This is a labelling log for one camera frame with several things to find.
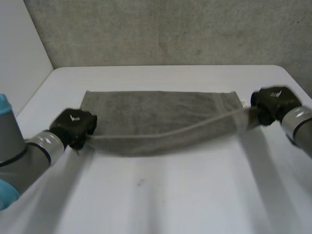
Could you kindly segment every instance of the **white wall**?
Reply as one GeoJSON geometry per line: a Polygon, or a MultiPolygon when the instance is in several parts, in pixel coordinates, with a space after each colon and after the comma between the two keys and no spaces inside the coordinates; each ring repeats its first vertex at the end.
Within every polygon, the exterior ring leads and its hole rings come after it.
{"type": "Polygon", "coordinates": [[[22,0],[0,0],[0,93],[18,114],[53,68],[22,0]]]}

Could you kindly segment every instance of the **cloth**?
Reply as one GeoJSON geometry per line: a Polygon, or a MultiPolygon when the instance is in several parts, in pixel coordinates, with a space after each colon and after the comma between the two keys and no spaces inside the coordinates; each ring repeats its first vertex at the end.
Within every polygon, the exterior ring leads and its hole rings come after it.
{"type": "Polygon", "coordinates": [[[87,91],[80,108],[98,117],[87,143],[123,156],[164,154],[236,133],[249,122],[235,92],[87,91]]]}

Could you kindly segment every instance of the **table surface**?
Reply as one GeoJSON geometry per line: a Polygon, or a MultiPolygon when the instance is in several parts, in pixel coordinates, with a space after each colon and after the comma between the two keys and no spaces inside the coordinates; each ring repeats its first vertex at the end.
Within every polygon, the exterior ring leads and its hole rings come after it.
{"type": "MultiPolygon", "coordinates": [[[[47,129],[90,91],[236,91],[288,85],[281,67],[132,66],[56,69],[18,116],[24,137],[47,129]]],[[[71,149],[11,207],[1,233],[311,233],[312,160],[278,123],[154,157],[71,149]]]]}

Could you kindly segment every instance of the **concrete wall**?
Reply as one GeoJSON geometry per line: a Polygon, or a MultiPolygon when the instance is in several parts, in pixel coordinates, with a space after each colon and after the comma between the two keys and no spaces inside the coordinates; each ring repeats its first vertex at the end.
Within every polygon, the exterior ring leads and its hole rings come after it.
{"type": "Polygon", "coordinates": [[[276,64],[312,95],[311,0],[25,0],[54,68],[276,64]]]}
{"type": "Polygon", "coordinates": [[[53,71],[22,0],[0,0],[0,93],[18,114],[53,71]]]}

